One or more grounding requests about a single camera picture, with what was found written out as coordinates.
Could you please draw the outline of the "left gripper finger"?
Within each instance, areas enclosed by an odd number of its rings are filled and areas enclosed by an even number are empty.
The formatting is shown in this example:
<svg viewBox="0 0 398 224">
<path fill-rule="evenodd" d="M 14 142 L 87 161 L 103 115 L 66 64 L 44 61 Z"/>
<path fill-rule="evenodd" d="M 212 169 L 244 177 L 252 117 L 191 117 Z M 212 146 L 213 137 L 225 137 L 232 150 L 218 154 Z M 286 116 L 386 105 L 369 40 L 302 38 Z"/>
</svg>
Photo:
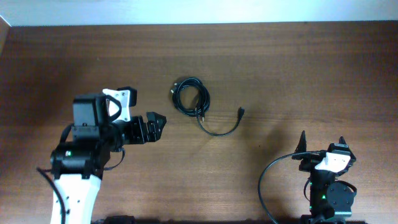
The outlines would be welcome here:
<svg viewBox="0 0 398 224">
<path fill-rule="evenodd" d="M 162 131 L 167 118 L 156 112 L 147 112 L 147 126 L 149 131 Z"/>
<path fill-rule="evenodd" d="M 162 130 L 158 123 L 148 123 L 148 141 L 156 142 L 161 138 Z"/>
</svg>

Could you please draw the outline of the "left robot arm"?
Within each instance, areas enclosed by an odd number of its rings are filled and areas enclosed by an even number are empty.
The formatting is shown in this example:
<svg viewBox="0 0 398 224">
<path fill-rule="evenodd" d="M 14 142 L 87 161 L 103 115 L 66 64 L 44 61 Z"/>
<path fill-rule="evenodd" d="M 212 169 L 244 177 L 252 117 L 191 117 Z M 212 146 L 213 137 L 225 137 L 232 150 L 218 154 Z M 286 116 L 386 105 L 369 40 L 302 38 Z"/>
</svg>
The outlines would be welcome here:
<svg viewBox="0 0 398 224">
<path fill-rule="evenodd" d="M 122 119 L 129 108 L 104 93 L 78 95 L 73 100 L 74 122 L 63 131 L 50 155 L 50 169 L 38 168 L 53 190 L 51 223 L 90 223 L 111 153 L 125 145 L 160 139 L 165 116 L 147 113 Z"/>
</svg>

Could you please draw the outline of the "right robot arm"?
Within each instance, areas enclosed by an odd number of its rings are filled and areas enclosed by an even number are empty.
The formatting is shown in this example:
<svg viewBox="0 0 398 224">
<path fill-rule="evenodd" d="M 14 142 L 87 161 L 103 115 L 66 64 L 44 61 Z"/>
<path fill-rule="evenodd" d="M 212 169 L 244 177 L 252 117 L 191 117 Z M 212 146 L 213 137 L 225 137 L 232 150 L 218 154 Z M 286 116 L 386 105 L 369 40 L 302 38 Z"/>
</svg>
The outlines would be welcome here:
<svg viewBox="0 0 398 224">
<path fill-rule="evenodd" d="M 300 171 L 310 174 L 304 185 L 310 188 L 310 195 L 305 196 L 310 202 L 310 214 L 302 215 L 300 222 L 345 223 L 352 216 L 351 207 L 358 190 L 352 184 L 338 180 L 356 162 L 344 137 L 331 143 L 326 150 L 310 152 L 305 131 L 302 131 L 292 159 L 300 161 Z"/>
</svg>

